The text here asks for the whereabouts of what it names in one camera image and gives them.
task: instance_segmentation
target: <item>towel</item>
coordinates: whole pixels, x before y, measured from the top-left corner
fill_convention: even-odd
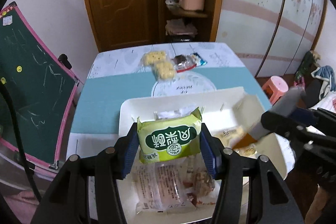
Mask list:
[[[336,90],[335,73],[331,66],[317,68],[311,73],[311,76],[323,80],[319,100],[322,100],[330,91]]]

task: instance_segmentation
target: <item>white box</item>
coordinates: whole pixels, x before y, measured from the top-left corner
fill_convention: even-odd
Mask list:
[[[247,94],[243,87],[198,94],[129,99],[122,104],[120,109],[119,136],[127,135],[137,117],[140,117],[142,122],[153,121],[155,111],[176,110],[189,105],[204,107],[202,122],[206,124],[213,136],[223,132],[224,129],[234,126],[242,126],[246,131],[265,112],[258,97]],[[286,177],[286,164],[275,134],[270,134],[261,140],[257,144],[257,152],[267,155],[280,175],[283,178]],[[195,222],[212,217],[215,208],[215,206],[204,206],[202,209],[184,214],[139,213],[136,215],[135,208],[138,203],[138,197],[130,175],[126,179],[118,181],[118,189],[128,224]],[[241,203],[246,204],[247,202],[248,186],[243,189]]]

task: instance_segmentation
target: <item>plastic wrapper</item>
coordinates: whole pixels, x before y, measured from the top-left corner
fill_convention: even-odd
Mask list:
[[[174,64],[170,61],[155,63],[154,72],[158,81],[172,80],[176,75]]]
[[[177,55],[173,59],[176,65],[176,72],[191,70],[196,67],[193,58],[190,55]]]
[[[138,117],[140,161],[167,161],[199,153],[201,123],[202,116],[198,108],[182,118],[140,122]]]
[[[251,144],[247,147],[236,149],[235,151],[239,155],[244,156],[244,157],[252,157],[252,158],[255,158],[255,159],[258,157],[257,148],[256,148],[255,144]]]
[[[184,169],[186,172],[182,178],[182,183],[185,188],[191,188],[194,186],[194,163],[195,163],[195,156],[191,155],[188,156],[185,160]]]
[[[132,172],[139,203],[136,213],[195,210],[181,184],[179,160],[138,165]]]
[[[168,58],[165,51],[152,51],[143,55],[142,62],[144,66],[151,66],[157,62],[166,61],[167,59]]]
[[[232,143],[239,140],[244,136],[244,130],[241,126],[228,128],[222,133],[215,135],[216,138],[219,138],[224,147],[232,147]]]
[[[154,112],[155,120],[165,120],[165,119],[173,119],[173,118],[180,118],[190,115],[192,111],[196,109],[195,105],[181,107],[177,110],[170,110],[170,111],[162,111],[162,112]]]
[[[194,157],[192,194],[197,208],[216,204],[221,181],[216,181],[208,174],[201,154]]]
[[[208,63],[197,52],[194,52],[193,54],[191,54],[190,57],[193,59],[197,67],[204,66]]]

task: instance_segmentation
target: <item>table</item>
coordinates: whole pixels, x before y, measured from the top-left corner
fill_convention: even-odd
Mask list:
[[[146,52],[160,50],[165,50],[170,57],[197,52],[208,63],[187,72],[186,78],[174,86],[158,84],[152,70],[141,66],[141,58]],[[196,81],[192,88],[190,79]],[[236,86],[257,95],[265,110],[270,109],[271,104],[259,84],[225,43],[154,44],[101,52],[91,67],[78,101],[67,158],[72,154],[93,156],[113,146],[118,138],[120,106],[127,99]],[[294,166],[293,153],[287,140],[278,136],[278,141],[289,172]]]

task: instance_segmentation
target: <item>green snack package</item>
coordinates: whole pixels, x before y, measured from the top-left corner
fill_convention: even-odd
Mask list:
[[[200,153],[201,124],[198,108],[181,118],[140,122],[138,117],[140,161],[147,164]]]

